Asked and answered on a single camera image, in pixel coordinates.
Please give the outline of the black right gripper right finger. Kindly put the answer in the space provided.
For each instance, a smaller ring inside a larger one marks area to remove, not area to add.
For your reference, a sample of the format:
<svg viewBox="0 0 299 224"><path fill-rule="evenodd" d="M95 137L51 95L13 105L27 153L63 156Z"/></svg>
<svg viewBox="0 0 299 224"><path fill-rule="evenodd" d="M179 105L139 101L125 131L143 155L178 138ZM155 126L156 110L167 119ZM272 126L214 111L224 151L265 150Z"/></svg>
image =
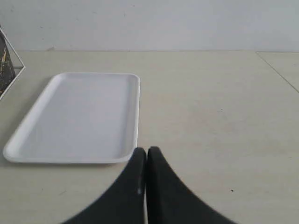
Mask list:
<svg viewBox="0 0 299 224"><path fill-rule="evenodd" d="M150 147L146 165L149 224L233 224L198 198L176 175L159 147Z"/></svg>

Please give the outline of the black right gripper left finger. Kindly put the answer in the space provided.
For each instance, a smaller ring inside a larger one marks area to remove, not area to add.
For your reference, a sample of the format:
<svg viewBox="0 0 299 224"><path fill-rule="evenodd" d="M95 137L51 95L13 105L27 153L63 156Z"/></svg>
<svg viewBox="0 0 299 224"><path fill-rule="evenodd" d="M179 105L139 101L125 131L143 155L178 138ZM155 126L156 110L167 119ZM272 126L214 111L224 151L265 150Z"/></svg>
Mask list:
<svg viewBox="0 0 299 224"><path fill-rule="evenodd" d="M114 183L65 224L143 224L146 153L137 147Z"/></svg>

